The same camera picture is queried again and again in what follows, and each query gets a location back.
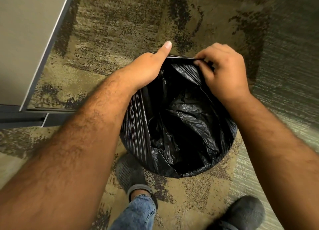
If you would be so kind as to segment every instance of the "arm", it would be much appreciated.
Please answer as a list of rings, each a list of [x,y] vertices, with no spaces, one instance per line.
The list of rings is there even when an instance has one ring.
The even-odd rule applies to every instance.
[[[131,96],[156,78],[172,44],[110,75],[0,191],[1,229],[89,229]]]
[[[258,180],[285,229],[319,225],[319,156],[268,111],[248,89],[243,57],[227,45],[198,53],[207,85],[241,132]]]

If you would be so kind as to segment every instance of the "blue jeans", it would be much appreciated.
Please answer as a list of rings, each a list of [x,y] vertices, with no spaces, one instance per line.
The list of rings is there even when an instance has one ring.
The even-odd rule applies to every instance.
[[[113,222],[109,230],[151,230],[153,228],[156,206],[149,196],[136,196],[129,206]]]

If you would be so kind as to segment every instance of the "jeans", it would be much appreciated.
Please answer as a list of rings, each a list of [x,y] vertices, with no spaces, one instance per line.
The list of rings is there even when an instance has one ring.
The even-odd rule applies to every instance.
[[[141,194],[130,202],[128,207],[113,222],[109,230],[152,230],[156,206],[149,196]],[[214,230],[237,230],[234,226],[222,222],[214,227]]]

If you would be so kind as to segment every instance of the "forearm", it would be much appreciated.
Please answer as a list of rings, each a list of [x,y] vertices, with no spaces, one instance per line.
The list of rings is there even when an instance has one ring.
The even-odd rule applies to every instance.
[[[256,98],[226,103],[245,142],[258,180],[287,229],[319,224],[319,156]]]
[[[87,229],[110,174],[134,90],[106,79],[0,192],[3,229]]]

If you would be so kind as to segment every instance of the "left hand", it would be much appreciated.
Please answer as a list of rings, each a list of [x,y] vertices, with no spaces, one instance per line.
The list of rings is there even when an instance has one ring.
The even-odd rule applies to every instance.
[[[118,70],[121,73],[122,83],[131,85],[136,92],[152,82],[162,67],[164,60],[172,48],[172,43],[167,41],[156,54],[144,53],[137,57],[132,63]]]

